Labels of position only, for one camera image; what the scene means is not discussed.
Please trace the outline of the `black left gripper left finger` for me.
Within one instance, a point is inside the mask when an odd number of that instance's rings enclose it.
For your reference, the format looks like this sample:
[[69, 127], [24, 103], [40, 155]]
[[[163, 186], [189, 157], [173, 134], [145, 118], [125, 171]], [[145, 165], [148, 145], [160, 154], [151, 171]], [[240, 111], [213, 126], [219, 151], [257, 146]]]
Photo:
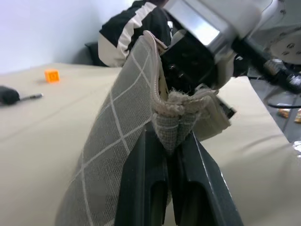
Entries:
[[155, 130], [143, 128], [123, 166], [116, 226], [164, 224], [172, 160]]

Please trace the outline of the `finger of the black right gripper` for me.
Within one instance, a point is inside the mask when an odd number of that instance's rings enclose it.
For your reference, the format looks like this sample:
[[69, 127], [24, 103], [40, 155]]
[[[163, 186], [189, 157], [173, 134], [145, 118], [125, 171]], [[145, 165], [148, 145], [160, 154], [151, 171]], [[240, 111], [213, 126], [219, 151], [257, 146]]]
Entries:
[[217, 97], [217, 108], [220, 119], [225, 123], [229, 122], [237, 113], [237, 111], [229, 106], [222, 98]]

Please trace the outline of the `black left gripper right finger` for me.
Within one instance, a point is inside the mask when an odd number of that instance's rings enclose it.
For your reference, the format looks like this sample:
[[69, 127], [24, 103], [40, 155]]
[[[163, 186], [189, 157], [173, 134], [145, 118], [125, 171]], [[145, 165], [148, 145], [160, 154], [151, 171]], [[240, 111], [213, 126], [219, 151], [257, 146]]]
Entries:
[[242, 226], [222, 172], [190, 132], [173, 155], [173, 207], [178, 226]]

